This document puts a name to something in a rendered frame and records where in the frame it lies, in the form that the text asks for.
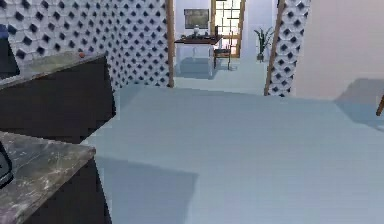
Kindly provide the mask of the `black object on counter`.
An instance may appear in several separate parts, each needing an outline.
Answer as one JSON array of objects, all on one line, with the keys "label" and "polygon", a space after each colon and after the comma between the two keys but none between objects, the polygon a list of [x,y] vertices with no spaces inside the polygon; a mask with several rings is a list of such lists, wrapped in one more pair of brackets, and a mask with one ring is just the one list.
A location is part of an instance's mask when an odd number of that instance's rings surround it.
[{"label": "black object on counter", "polygon": [[0,141],[0,189],[13,180],[12,161]]}]

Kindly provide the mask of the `dark wooden chair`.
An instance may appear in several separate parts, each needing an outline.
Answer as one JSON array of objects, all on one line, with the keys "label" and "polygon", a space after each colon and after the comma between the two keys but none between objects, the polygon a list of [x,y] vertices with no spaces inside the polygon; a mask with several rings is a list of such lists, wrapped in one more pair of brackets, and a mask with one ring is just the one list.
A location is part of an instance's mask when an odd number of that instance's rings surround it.
[{"label": "dark wooden chair", "polygon": [[232,58],[232,43],[233,43],[233,32],[229,33],[229,42],[228,44],[222,48],[217,48],[213,51],[213,66],[217,66],[217,59],[218,58],[227,58],[227,69],[230,69],[230,63]]}]

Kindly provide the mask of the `black appliance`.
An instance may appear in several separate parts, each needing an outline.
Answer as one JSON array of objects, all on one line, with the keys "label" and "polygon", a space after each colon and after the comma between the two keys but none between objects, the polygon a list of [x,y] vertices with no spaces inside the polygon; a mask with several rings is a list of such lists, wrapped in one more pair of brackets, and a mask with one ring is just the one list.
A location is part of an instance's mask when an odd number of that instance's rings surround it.
[{"label": "black appliance", "polygon": [[7,79],[20,74],[8,38],[7,26],[0,24],[0,79]]}]

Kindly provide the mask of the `green house plant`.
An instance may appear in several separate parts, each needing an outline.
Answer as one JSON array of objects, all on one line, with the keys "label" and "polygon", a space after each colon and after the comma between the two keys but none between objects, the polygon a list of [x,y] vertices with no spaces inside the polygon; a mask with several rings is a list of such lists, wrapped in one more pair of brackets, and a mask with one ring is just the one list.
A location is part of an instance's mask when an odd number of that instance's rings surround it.
[{"label": "green house plant", "polygon": [[264,51],[270,45],[271,38],[273,37],[274,30],[272,27],[264,31],[262,28],[256,29],[255,33],[258,36],[259,41],[259,53],[257,54],[257,59],[260,62],[264,61]]}]

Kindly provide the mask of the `wooden framed window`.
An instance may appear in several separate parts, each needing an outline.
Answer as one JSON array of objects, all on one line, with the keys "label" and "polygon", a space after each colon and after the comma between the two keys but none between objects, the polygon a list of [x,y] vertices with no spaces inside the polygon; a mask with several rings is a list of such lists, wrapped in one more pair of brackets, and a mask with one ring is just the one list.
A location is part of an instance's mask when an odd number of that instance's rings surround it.
[{"label": "wooden framed window", "polygon": [[218,32],[222,39],[218,48],[231,50],[240,57],[246,0],[211,0],[211,33]]}]

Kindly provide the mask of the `dark wood desk white legs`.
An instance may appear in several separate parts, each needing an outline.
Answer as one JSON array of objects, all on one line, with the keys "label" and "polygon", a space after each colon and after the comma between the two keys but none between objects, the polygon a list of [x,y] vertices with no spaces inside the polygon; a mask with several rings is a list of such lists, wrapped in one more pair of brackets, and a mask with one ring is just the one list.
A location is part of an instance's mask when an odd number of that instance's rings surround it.
[{"label": "dark wood desk white legs", "polygon": [[212,77],[214,47],[222,38],[222,35],[198,35],[175,40],[175,73],[181,75],[185,68],[199,70],[204,65],[208,77]]}]

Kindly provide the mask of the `black counter with marble top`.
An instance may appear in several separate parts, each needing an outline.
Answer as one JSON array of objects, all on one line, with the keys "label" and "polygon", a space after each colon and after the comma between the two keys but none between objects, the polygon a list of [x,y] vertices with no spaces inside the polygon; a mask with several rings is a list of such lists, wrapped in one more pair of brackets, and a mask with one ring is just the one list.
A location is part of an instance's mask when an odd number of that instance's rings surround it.
[{"label": "black counter with marble top", "polygon": [[0,189],[0,224],[112,224],[90,146],[0,131],[13,180]]}]

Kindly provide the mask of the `black cabinet with marble top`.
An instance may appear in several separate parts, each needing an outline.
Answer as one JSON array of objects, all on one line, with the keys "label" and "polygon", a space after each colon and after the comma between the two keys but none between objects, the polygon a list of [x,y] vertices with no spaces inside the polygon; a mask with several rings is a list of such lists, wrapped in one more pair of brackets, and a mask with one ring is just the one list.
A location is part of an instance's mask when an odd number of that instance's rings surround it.
[{"label": "black cabinet with marble top", "polygon": [[0,131],[78,144],[115,115],[103,53],[44,57],[0,80]]}]

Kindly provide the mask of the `framed grey picture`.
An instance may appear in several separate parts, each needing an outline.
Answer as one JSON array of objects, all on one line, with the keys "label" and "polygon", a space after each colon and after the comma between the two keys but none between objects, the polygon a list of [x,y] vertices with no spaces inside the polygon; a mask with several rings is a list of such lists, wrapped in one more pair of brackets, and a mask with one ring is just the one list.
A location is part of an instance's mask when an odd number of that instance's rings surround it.
[{"label": "framed grey picture", "polygon": [[185,28],[194,29],[198,26],[200,29],[207,29],[209,23],[209,10],[208,9],[185,9]]}]

